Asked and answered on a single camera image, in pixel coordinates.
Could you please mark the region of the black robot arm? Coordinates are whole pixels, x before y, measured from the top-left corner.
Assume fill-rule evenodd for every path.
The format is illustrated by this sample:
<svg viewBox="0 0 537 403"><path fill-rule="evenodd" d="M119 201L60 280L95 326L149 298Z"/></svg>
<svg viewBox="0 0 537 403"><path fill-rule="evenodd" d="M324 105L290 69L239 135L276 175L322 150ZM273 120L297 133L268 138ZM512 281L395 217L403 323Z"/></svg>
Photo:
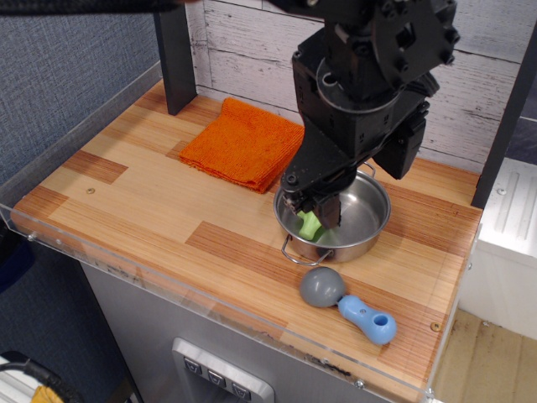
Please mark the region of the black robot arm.
<svg viewBox="0 0 537 403"><path fill-rule="evenodd" d="M453 1L280 1L324 25L292 58L302 145L281 180L285 205L341 221L340 195L373 160L395 179L424 138L432 71L454 60Z"/></svg>

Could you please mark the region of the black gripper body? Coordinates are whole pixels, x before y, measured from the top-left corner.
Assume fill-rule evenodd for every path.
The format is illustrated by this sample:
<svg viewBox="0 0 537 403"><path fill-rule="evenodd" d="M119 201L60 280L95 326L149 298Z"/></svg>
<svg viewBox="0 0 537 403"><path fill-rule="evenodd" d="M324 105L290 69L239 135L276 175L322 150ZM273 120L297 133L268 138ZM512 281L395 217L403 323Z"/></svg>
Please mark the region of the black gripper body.
<svg viewBox="0 0 537 403"><path fill-rule="evenodd" d="M298 46L292 65L305 136L281 181L287 197L341 193L406 118L428 113L429 72L405 81L411 64L396 57L397 76L385 79L360 32L320 29Z"/></svg>

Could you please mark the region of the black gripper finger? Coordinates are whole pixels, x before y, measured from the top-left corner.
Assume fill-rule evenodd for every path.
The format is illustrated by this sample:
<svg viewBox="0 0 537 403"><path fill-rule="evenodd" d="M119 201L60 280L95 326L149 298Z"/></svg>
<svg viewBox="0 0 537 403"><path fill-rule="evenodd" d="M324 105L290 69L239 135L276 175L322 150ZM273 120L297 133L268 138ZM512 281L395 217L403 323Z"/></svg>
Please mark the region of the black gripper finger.
<svg viewBox="0 0 537 403"><path fill-rule="evenodd" d="M389 136L373 160L396 180L409 171L420 149L426 126L426 113L406 118Z"/></svg>
<svg viewBox="0 0 537 403"><path fill-rule="evenodd" d="M337 228L341 221L340 195L335 194L322 198L315 206L315 215L323 228Z"/></svg>

